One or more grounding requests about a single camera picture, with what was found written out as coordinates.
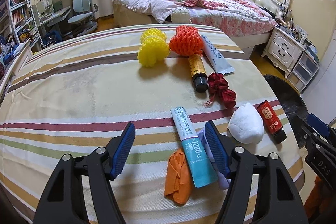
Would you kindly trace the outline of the orange sleeve forearm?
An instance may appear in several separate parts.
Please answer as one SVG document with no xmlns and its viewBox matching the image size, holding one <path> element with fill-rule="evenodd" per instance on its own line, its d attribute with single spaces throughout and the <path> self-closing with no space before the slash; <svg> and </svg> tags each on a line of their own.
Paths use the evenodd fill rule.
<svg viewBox="0 0 336 224">
<path fill-rule="evenodd" d="M 336 224 L 335 192 L 330 191 L 318 176 L 304 208 L 309 223 Z"/>
</svg>

